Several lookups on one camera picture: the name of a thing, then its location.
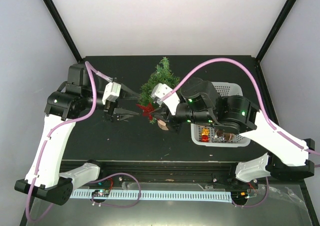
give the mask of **black table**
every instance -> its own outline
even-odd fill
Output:
[[[213,58],[228,57],[245,65],[256,78],[256,61],[251,56],[167,56],[173,73],[183,78],[196,65]],[[143,83],[154,72],[162,56],[92,56],[86,57],[97,70],[139,92]],[[254,103],[258,99],[248,76],[237,66],[214,63],[194,74],[203,80],[236,83],[243,95]],[[125,102],[122,107],[142,112],[136,102]],[[104,120],[103,112],[96,111],[86,121],[77,123],[63,155],[64,160],[101,161],[182,161],[182,162],[233,162],[257,158],[266,150],[255,142],[247,147],[219,148],[193,143],[190,126],[183,125],[180,134],[163,131],[148,118],[136,116],[120,123]]]

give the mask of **brown object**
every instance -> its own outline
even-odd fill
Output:
[[[234,134],[224,133],[222,130],[217,130],[216,135],[217,137],[224,137],[224,140],[228,142],[232,141],[232,139],[234,138]]]
[[[159,128],[161,128],[164,131],[169,131],[169,129],[166,126],[166,123],[161,120],[158,120],[158,126],[159,126]]]

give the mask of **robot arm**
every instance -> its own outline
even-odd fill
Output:
[[[273,130],[258,106],[247,98],[221,97],[212,82],[191,78],[181,87],[179,95],[174,93],[162,103],[163,95],[171,90],[166,84],[158,84],[151,94],[161,104],[151,114],[165,122],[169,130],[178,132],[184,123],[214,127],[247,137],[269,151],[257,159],[237,163],[231,177],[250,182],[270,175],[280,180],[300,180],[314,175],[314,163],[308,160],[309,153],[304,150],[314,150],[314,141],[300,140],[279,126]],[[303,149],[286,140],[279,131]]]
[[[92,106],[92,91],[88,74],[83,64],[75,64],[69,68],[65,92],[53,92],[47,100],[44,118],[44,131],[33,164],[25,176],[18,180],[15,190],[28,193],[32,180],[36,177],[32,195],[43,200],[63,205],[69,199],[73,190],[94,181],[100,173],[98,162],[88,161],[83,166],[69,172],[60,173],[60,164],[69,135],[76,125],[75,122],[57,128],[50,138],[48,133],[63,121],[79,118],[80,112]],[[97,92],[97,109],[103,110],[105,118],[110,121],[121,121],[139,115],[136,112],[118,108],[118,99],[137,100],[138,93],[133,92],[123,84],[110,82],[103,92]],[[39,156],[38,174],[35,168]]]

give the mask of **artificial pine tree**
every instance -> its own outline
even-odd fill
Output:
[[[150,123],[155,123],[156,119],[152,118],[148,113],[153,111],[158,105],[156,105],[153,99],[150,97],[151,92],[158,83],[167,84],[172,89],[179,83],[180,78],[174,76],[170,69],[168,58],[164,57],[159,65],[156,67],[156,71],[150,75],[147,83],[141,86],[141,99],[139,100],[139,107],[145,112],[144,115],[149,116]]]

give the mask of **white plastic basket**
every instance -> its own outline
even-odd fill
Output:
[[[217,92],[221,96],[233,96],[233,95],[243,95],[241,87],[235,83],[227,82],[212,82]],[[209,129],[209,142],[201,142],[201,133],[204,128]],[[211,127],[203,127],[196,124],[191,124],[191,138],[193,142],[197,145],[204,145],[208,147],[245,147],[250,143],[250,139],[242,137],[240,135],[235,135],[232,140],[224,140],[224,136],[215,139],[216,129]]]

